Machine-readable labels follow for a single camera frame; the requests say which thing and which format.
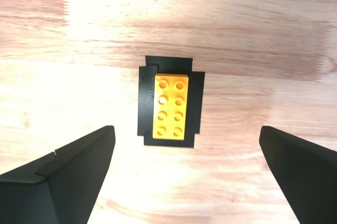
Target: yellow lego brick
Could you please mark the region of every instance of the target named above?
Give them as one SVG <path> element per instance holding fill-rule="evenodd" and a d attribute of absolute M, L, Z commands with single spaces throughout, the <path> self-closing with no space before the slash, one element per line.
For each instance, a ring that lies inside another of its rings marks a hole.
<path fill-rule="evenodd" d="M 184 140 L 189 77 L 156 74 L 153 101 L 153 138 Z"/>

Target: lego brick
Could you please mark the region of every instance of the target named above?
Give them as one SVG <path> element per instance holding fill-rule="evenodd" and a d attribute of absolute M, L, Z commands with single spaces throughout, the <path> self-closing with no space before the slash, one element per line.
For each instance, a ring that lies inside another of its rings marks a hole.
<path fill-rule="evenodd" d="M 184 140 L 189 77 L 156 74 L 154 87 L 154 139 Z"/>

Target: wooden table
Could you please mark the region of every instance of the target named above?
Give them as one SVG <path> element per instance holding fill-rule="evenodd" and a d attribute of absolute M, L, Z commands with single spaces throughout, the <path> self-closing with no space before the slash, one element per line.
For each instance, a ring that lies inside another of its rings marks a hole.
<path fill-rule="evenodd" d="M 145 55 L 205 71 L 194 149 L 136 136 Z M 0 0 L 0 173 L 104 125 L 89 223 L 298 223 L 260 127 L 337 149 L 337 0 Z"/>

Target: black tape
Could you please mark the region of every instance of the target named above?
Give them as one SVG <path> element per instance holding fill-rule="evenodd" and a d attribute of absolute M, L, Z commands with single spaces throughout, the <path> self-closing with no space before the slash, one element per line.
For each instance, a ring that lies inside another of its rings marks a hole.
<path fill-rule="evenodd" d="M 144 145 L 193 148 L 194 135 L 200 133 L 205 72 L 192 72 L 192 58 L 146 56 L 145 61 L 146 66 L 139 68 L 137 135 L 144 136 Z M 156 73 L 185 74 L 189 77 L 184 141 L 152 137 Z"/>

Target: table surface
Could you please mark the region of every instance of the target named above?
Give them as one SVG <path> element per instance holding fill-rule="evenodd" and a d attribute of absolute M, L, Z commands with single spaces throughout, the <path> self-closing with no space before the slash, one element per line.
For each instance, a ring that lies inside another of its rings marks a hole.
<path fill-rule="evenodd" d="M 195 148 L 136 136 L 145 55 L 205 71 Z M 298 223 L 259 147 L 272 125 L 337 150 L 337 0 L 0 0 L 0 173 L 104 125 L 89 223 Z"/>

